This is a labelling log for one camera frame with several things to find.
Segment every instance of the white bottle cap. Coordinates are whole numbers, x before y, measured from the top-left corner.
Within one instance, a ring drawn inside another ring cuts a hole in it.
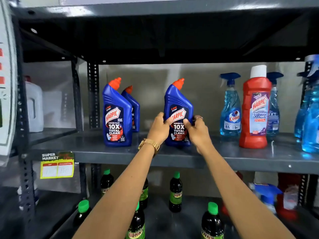
[[[257,65],[251,68],[250,78],[267,77],[267,65]]]

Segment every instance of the hand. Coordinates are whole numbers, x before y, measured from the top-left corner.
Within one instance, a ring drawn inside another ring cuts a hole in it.
[[[152,139],[161,145],[169,134],[169,126],[173,122],[173,118],[169,117],[165,122],[163,119],[164,113],[160,112],[152,124],[150,131],[148,132],[147,138]]]
[[[213,145],[209,137],[208,127],[199,115],[195,116],[195,126],[192,126],[187,119],[184,119],[183,122],[188,130],[190,141],[196,146],[198,153],[203,154],[206,148]]]

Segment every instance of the dark liquid bottle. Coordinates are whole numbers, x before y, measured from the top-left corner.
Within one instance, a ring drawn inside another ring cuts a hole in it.
[[[79,226],[91,212],[89,201],[87,199],[81,201],[78,205],[78,213],[74,218],[73,225]]]
[[[139,200],[141,209],[145,209],[147,207],[147,201],[148,201],[148,180],[146,178],[144,186],[143,186],[143,191]]]
[[[133,219],[131,221],[125,239],[145,239],[145,217],[142,209],[139,209],[139,203],[136,207]]]
[[[179,179],[180,173],[175,172],[174,177],[171,179],[170,182],[170,199],[169,199],[169,210],[171,212],[180,212],[181,211],[181,196],[182,196],[182,189],[183,184]]]
[[[224,225],[218,215],[218,206],[214,202],[208,203],[208,211],[202,217],[202,239],[224,238]]]
[[[102,195],[110,189],[114,182],[114,177],[110,174],[110,169],[104,171],[104,175],[101,178],[101,192]]]

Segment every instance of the white plastic container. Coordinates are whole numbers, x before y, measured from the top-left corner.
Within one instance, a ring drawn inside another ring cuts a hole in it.
[[[26,99],[28,104],[28,119],[30,132],[42,132],[44,127],[42,89],[31,83],[26,76]]]

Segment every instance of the green bottle cap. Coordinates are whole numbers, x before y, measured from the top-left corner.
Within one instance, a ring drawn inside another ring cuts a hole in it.
[[[218,214],[218,205],[214,202],[209,202],[208,203],[208,212],[211,213],[212,215],[217,215]]]
[[[176,172],[174,173],[174,178],[179,178],[179,172],[178,172],[178,171],[176,171]]]
[[[105,175],[110,174],[110,169],[104,170],[104,174],[105,174]]]
[[[81,201],[78,205],[79,213],[84,213],[89,209],[89,201],[87,199]]]

